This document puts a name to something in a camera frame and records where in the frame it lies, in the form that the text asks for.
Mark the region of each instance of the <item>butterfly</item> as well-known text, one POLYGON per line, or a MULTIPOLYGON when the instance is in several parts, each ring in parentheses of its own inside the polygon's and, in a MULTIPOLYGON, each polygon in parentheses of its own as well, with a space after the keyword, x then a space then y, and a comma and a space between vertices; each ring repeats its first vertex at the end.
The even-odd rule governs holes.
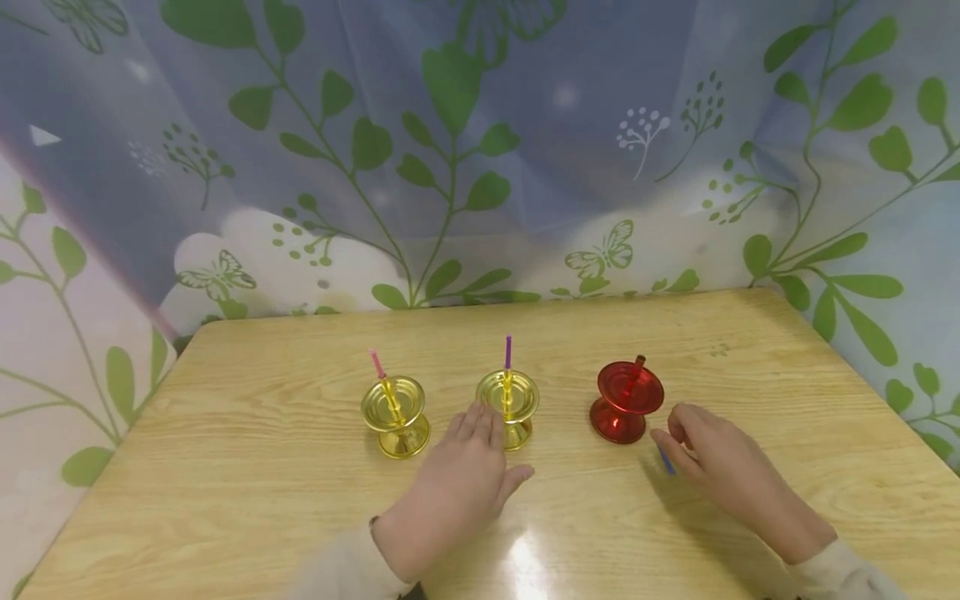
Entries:
POLYGON ((113 0, 43 0, 47 10, 70 26, 73 37, 89 52, 103 54, 98 30, 125 36, 130 30, 127 16, 113 0))
POLYGON ((609 267, 626 269, 634 259, 634 248, 627 243, 633 234, 634 222, 621 221, 603 238, 603 248, 594 246, 596 252, 571 252, 566 256, 566 266, 577 271, 580 279, 600 277, 609 267))
POLYGON ((213 263, 213 270, 180 271, 177 282, 195 290, 205 290, 215 302, 229 300, 231 288, 251 290, 256 287, 253 277, 247 275, 240 261, 226 250, 220 251, 219 264, 213 263))
POLYGON ((457 41, 487 69, 507 58, 510 35, 537 39, 560 21, 566 0, 448 0, 461 5, 457 20, 457 41))

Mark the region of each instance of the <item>wooden table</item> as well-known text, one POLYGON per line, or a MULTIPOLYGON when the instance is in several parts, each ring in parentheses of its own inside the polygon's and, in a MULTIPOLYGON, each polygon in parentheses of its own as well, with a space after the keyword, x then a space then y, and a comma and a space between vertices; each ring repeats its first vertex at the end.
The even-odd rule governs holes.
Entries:
POLYGON ((590 429, 596 374, 645 353, 666 388, 752 433, 785 477, 911 598, 960 593, 960 481, 773 293, 544 302, 204 327, 22 600, 260 599, 397 497, 421 460, 360 421, 367 349, 427 392, 435 443, 502 360, 540 384, 536 477, 424 580, 429 600, 754 598, 779 563, 679 478, 649 436, 590 429))

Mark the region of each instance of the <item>sheer curtain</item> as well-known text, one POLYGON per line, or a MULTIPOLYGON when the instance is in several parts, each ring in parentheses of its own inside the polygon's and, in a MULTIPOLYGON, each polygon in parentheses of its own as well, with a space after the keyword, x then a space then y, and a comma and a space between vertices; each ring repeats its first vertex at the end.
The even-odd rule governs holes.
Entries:
POLYGON ((958 16, 11 0, 0 590, 220 319, 771 286, 960 468, 958 16))

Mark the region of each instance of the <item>white sleeve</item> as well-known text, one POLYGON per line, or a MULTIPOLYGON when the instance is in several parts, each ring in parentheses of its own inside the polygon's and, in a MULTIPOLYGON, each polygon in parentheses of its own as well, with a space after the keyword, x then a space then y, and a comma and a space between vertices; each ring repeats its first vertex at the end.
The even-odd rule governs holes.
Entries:
POLYGON ((343 534, 307 564, 289 600, 397 600, 400 581, 373 543, 370 527, 343 534))
POLYGON ((806 600, 907 600, 893 580, 840 540, 788 568, 806 600))

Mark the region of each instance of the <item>hand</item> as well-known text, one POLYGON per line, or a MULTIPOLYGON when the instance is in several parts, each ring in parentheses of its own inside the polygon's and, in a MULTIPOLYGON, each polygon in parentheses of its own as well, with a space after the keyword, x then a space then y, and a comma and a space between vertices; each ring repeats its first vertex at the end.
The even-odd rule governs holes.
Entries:
POLYGON ((500 516, 507 499, 533 474, 529 465, 507 469, 503 419, 474 402, 450 422, 410 491, 373 524, 373 541, 394 574, 414 583, 500 516))
POLYGON ((836 540, 829 523, 790 488, 756 441, 730 421, 678 404, 667 428, 669 433, 655 429, 651 436, 680 473, 788 564, 813 558, 836 540))

